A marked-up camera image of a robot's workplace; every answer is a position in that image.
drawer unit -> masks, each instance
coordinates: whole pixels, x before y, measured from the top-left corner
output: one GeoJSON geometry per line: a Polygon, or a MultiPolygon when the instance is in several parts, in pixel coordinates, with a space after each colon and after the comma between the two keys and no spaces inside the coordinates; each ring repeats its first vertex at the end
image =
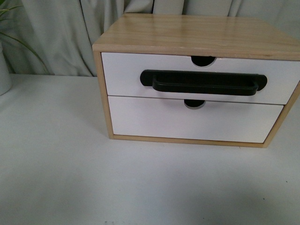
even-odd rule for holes
{"type": "Polygon", "coordinates": [[[267,147],[300,41],[254,18],[124,14],[93,45],[109,137],[267,147]]]}

drawer front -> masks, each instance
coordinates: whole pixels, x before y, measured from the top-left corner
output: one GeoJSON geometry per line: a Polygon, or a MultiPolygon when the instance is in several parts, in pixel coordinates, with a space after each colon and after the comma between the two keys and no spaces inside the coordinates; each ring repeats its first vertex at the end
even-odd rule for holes
{"type": "Polygon", "coordinates": [[[107,93],[112,96],[285,105],[300,79],[298,61],[217,58],[212,64],[200,67],[189,56],[110,52],[102,53],[102,61],[107,93]],[[146,69],[262,74],[268,83],[253,96],[160,92],[141,84],[140,75],[146,69]]]}
{"type": "Polygon", "coordinates": [[[207,101],[189,109],[180,99],[109,96],[113,133],[263,143],[282,105],[207,101]]]}

plant pot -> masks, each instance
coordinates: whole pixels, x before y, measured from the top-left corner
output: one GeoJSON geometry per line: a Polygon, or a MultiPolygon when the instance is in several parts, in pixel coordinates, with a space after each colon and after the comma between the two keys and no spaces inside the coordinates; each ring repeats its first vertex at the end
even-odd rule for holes
{"type": "Polygon", "coordinates": [[[6,93],[12,86],[11,78],[2,53],[2,44],[0,42],[0,95],[6,93]]]}

tabletop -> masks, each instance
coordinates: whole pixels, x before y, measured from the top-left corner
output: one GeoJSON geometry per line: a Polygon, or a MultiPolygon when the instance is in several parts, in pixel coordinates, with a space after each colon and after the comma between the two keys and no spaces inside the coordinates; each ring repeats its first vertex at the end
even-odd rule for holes
{"type": "Polygon", "coordinates": [[[96,77],[12,75],[0,224],[300,224],[300,100],[266,149],[110,140],[96,77]]]}

curtain fold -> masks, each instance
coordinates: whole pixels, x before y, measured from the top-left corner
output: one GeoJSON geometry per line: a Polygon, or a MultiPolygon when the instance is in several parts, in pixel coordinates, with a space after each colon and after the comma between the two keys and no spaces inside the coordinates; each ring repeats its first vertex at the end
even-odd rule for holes
{"type": "MultiPolygon", "coordinates": [[[[31,45],[53,75],[96,76],[91,45],[123,13],[257,17],[300,39],[299,0],[6,0],[4,6],[20,4],[0,29],[31,45]]],[[[0,38],[16,73],[44,73],[26,48],[0,38]]]]}

